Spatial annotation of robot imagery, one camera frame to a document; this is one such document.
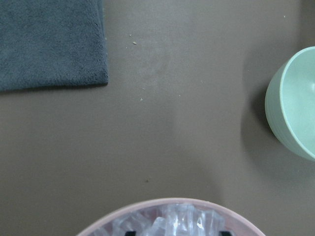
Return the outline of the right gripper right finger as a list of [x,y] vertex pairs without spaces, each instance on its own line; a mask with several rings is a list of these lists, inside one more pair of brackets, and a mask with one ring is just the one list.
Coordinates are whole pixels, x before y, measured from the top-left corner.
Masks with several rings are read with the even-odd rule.
[[230,231],[220,231],[219,236],[231,236],[231,232]]

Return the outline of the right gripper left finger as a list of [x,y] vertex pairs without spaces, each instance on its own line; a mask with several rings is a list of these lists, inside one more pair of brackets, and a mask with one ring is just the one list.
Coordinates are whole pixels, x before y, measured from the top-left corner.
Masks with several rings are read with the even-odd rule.
[[125,236],[136,236],[136,231],[127,231]]

